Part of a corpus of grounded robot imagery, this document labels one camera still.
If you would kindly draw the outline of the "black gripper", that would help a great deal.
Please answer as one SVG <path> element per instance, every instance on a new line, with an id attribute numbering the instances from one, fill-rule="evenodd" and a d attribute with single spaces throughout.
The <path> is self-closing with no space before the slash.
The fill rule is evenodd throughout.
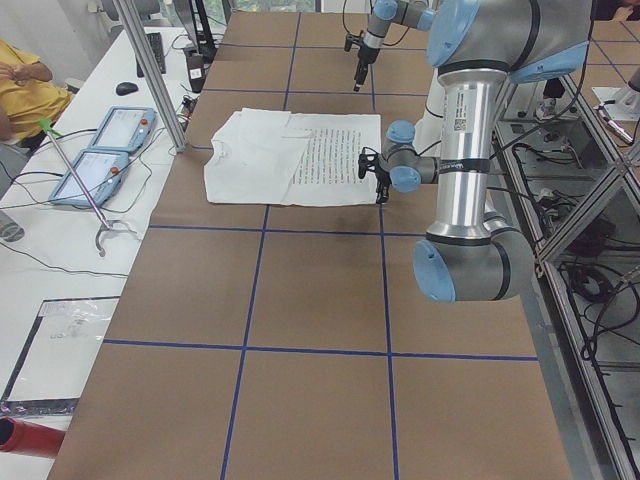
<path id="1" fill-rule="evenodd" d="M 361 45 L 358 51 L 358 65 L 355 73 L 354 92 L 359 92 L 362 87 L 362 81 L 366 80 L 369 66 L 373 64 L 378 57 L 380 49 L 372 48 L 368 45 Z"/>
<path id="2" fill-rule="evenodd" d="M 383 204 L 389 201 L 389 188 L 391 186 L 391 179 L 388 172 L 380 170 L 376 173 L 377 187 L 376 187 L 376 204 Z"/>

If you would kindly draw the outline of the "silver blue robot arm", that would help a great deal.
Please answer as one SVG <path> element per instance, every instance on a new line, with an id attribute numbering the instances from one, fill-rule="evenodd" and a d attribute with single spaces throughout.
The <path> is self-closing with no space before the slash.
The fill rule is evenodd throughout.
<path id="1" fill-rule="evenodd" d="M 377 1 L 369 16 L 366 29 L 353 38 L 358 45 L 358 64 L 354 75 L 353 91 L 358 92 L 364 85 L 369 66 L 376 61 L 392 24 L 428 31 L 435 15 L 434 9 L 421 2 Z"/>
<path id="2" fill-rule="evenodd" d="M 437 9 L 377 2 L 359 54 L 374 62 L 392 24 L 426 31 L 427 59 L 444 90 L 441 150 L 429 161 L 412 148 L 413 130 L 392 124 L 380 164 L 400 192 L 437 184 L 434 222 L 414 254 L 422 294 L 439 302 L 517 296 L 534 262 L 524 235 L 486 195 L 498 93 L 504 83 L 557 78 L 585 61 L 589 1 L 445 1 Z"/>

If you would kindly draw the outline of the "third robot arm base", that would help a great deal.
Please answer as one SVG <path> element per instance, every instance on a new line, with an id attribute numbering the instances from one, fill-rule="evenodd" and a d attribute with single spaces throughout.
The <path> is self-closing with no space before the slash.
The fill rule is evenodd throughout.
<path id="1" fill-rule="evenodd" d="M 623 87 L 593 87 L 596 108 L 607 119 L 631 122 L 639 119 L 639 70 Z"/>

